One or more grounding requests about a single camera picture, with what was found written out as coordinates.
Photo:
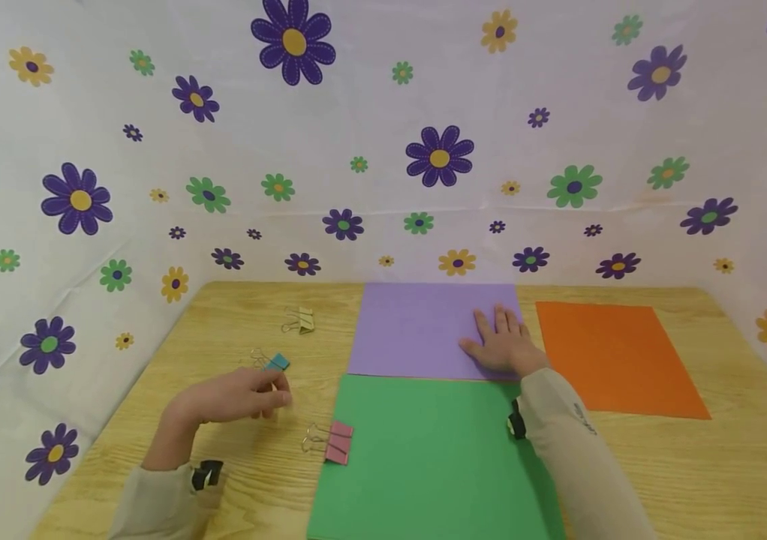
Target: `pink binder clip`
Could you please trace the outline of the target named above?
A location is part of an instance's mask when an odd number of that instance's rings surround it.
[[[315,423],[308,426],[305,430],[305,437],[302,439],[302,450],[309,452],[318,450],[324,453],[324,459],[338,463],[338,465],[347,465],[348,455],[350,454],[350,441],[353,439],[353,427],[333,420],[329,430],[323,430]],[[324,443],[326,448],[315,447],[315,443]]]

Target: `beige sleeve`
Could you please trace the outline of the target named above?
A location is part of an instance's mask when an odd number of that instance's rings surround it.
[[[132,470],[116,509],[109,540],[189,540],[197,520],[190,464],[175,471]]]
[[[657,538],[633,486],[563,376],[542,369],[522,379],[519,412],[578,540]]]

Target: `purple paper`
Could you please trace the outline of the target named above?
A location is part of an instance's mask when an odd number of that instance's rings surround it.
[[[514,285],[367,283],[347,372],[423,379],[515,380],[514,374],[481,368],[459,347],[478,343],[474,309],[494,328],[496,303],[521,319]]]

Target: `white backdrop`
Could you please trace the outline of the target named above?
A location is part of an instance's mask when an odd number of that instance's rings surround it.
[[[767,1],[310,2],[0,1],[0,539],[210,280],[698,286],[767,363]]]

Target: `wooden table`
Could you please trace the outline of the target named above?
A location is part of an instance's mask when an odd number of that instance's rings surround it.
[[[713,420],[594,412],[594,423],[662,539],[767,539],[767,368],[711,298],[697,289],[518,289],[541,343],[535,301],[655,308]],[[207,538],[304,539],[320,455],[303,454],[299,443],[309,422],[331,419],[361,298],[361,284],[204,286],[32,538],[103,539],[164,405],[190,383],[250,365],[249,352],[260,347],[291,360],[294,406],[274,421],[198,432],[192,460],[224,460],[230,474]],[[285,307],[300,305],[314,309],[314,333],[282,334]]]

